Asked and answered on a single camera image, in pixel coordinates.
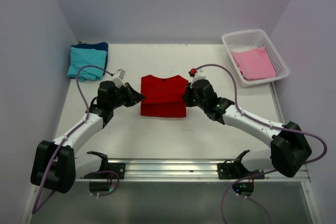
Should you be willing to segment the red t-shirt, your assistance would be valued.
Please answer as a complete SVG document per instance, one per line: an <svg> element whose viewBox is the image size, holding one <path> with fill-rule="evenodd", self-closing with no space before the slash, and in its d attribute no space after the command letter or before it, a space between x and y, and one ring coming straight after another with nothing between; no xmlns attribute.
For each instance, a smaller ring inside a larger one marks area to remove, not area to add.
<svg viewBox="0 0 336 224"><path fill-rule="evenodd" d="M141 78L141 94L145 99L141 102L142 116L159 118L184 118L186 105L183 100L188 81L176 75L169 78L158 78L147 75Z"/></svg>

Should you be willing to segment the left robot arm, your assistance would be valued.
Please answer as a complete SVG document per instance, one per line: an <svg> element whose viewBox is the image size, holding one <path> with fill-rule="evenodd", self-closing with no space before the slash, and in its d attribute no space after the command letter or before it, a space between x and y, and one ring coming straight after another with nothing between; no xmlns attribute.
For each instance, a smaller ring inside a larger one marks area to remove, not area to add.
<svg viewBox="0 0 336 224"><path fill-rule="evenodd" d="M88 151L84 156L76 154L96 133L113 118L115 109L131 107L145 96L135 91L129 83L117 86L115 81L103 81L98 95L91 101L87 113L68 132L52 141L38 144L30 182L59 193L67 193L76 179L89 174L109 171L106 154Z"/></svg>

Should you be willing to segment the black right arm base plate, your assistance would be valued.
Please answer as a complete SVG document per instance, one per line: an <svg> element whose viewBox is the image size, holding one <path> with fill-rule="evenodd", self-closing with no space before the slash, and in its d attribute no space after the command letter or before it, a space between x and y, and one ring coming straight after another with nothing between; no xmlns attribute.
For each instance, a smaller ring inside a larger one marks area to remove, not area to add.
<svg viewBox="0 0 336 224"><path fill-rule="evenodd" d="M245 150L233 160L226 160L222 163L217 163L217 173L219 179L241 179L244 177L252 176L253 179L264 179L265 174L262 170L248 171L242 165L243 157L248 154L250 150Z"/></svg>

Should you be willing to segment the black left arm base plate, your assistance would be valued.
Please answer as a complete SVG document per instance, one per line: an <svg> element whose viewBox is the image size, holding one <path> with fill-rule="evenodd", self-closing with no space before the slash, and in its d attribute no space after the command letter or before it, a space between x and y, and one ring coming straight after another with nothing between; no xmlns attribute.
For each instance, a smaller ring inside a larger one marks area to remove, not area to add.
<svg viewBox="0 0 336 224"><path fill-rule="evenodd" d="M109 162L106 154L89 151L84 156L75 158L76 179L112 179L113 173L124 179L126 164Z"/></svg>

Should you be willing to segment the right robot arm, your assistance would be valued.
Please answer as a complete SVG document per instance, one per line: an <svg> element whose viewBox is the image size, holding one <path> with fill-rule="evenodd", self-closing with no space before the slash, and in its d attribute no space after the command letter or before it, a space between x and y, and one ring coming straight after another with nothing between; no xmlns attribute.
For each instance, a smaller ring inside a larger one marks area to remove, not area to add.
<svg viewBox="0 0 336 224"><path fill-rule="evenodd" d="M206 116L222 125L239 129L263 142L263 151L243 151L223 170L232 178L243 178L262 170L274 169L286 177L294 177L312 154L298 124L286 125L267 121L259 116L248 116L237 110L234 101L218 97L206 79L188 83L183 100L187 107L199 107Z"/></svg>

